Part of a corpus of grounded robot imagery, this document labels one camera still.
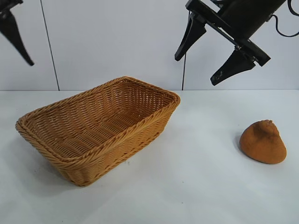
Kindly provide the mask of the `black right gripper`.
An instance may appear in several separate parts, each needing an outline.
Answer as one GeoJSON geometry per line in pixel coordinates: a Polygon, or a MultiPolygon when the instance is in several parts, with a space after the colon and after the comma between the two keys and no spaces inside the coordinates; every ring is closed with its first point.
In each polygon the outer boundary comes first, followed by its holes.
{"type": "Polygon", "coordinates": [[[264,66],[270,57],[251,40],[251,36],[284,4],[283,0],[215,0],[214,11],[201,0],[190,0],[185,34],[175,60],[180,61],[189,48],[206,33],[206,25],[234,44],[227,61],[210,78],[213,86],[244,71],[255,63],[264,66]]]}

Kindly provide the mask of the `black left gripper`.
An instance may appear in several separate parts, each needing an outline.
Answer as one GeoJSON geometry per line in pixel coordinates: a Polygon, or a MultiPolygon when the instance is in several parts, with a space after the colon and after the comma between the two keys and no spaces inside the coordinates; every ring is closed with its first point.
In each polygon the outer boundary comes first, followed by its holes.
{"type": "Polygon", "coordinates": [[[30,66],[33,66],[34,62],[25,49],[16,19],[10,11],[10,9],[22,3],[23,0],[0,0],[0,32],[14,46],[22,58],[30,66]]]}

